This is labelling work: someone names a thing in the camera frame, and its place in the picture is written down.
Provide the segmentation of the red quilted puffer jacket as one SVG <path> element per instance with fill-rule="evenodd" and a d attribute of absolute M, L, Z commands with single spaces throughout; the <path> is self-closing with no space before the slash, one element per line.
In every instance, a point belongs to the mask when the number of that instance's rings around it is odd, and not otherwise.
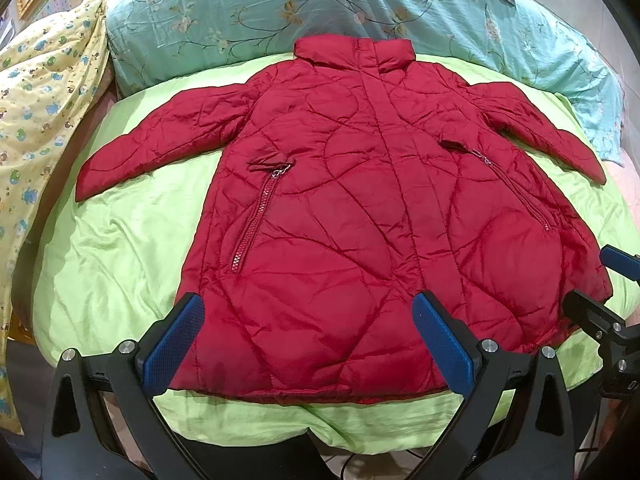
<path fill-rule="evenodd" d="M 596 155 L 510 82 L 470 84 L 407 40 L 314 36 L 242 84 L 176 94 L 93 154 L 78 200 L 210 150 L 180 292 L 206 319 L 172 386 L 253 402 L 442 388 L 411 318 L 434 292 L 478 338 L 570 336 L 564 296 L 612 295 L 586 222 L 530 157 Z"/>

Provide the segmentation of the yellow patterned blanket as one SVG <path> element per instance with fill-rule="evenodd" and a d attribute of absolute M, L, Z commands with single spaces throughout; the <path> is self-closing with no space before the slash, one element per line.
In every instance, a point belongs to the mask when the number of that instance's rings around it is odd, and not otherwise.
<path fill-rule="evenodd" d="M 98 93 L 107 0 L 84 0 L 23 29 L 1 51 L 1 338 L 9 338 L 18 255 L 41 195 Z"/>

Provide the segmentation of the teal floral quilt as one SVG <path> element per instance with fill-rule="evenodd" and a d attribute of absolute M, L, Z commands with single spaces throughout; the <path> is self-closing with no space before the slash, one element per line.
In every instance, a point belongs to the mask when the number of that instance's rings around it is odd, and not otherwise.
<path fill-rule="evenodd" d="M 305 36 L 407 39 L 565 96 L 598 156 L 622 158 L 623 91 L 592 43 L 534 0 L 107 0 L 119 89 L 292 50 Z"/>

